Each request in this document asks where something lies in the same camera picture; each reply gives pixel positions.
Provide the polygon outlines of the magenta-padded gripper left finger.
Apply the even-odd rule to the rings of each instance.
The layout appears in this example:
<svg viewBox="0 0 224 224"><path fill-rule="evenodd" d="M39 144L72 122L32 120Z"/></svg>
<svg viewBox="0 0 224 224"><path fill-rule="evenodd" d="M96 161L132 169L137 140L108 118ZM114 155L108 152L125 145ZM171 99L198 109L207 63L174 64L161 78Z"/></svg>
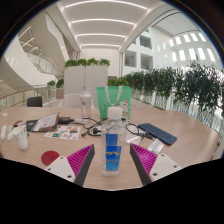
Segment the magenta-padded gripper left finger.
<svg viewBox="0 0 224 224"><path fill-rule="evenodd" d="M76 185L82 186L92 159L95 155L94 145L86 146L68 157L59 156L45 170L68 180Z"/></svg>

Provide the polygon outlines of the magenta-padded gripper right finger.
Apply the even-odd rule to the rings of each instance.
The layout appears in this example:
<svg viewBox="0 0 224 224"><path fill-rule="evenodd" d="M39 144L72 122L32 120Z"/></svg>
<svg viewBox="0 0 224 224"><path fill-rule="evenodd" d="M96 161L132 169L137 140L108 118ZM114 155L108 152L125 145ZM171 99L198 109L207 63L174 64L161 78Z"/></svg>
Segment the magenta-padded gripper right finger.
<svg viewBox="0 0 224 224"><path fill-rule="evenodd" d="M130 154L143 185L182 169L166 154L155 154L139 145L130 144Z"/></svg>

